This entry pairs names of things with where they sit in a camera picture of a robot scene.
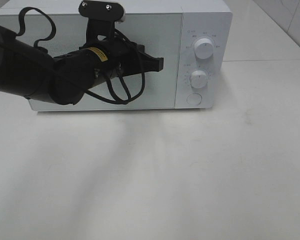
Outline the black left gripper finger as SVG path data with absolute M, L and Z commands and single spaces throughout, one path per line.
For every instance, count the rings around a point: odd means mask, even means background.
M 136 44 L 137 67 L 139 73 L 160 72 L 164 68 L 163 57 L 153 57 L 145 52 L 145 46 Z

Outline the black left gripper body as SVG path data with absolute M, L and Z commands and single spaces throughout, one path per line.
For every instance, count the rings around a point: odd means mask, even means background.
M 89 21 L 86 43 L 79 49 L 79 81 L 103 83 L 107 79 L 140 73 L 137 44 L 115 32 L 115 23 Z

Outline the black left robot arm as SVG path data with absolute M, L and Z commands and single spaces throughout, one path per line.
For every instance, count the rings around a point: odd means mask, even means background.
M 76 105 L 84 95 L 112 105 L 126 105 L 140 94 L 131 94 L 124 78 L 140 75 L 140 90 L 146 73 L 160 72 L 162 57 L 145 52 L 120 31 L 114 38 L 97 36 L 78 50 L 50 56 L 45 48 L 17 39 L 0 26 L 0 92 L 57 105 Z

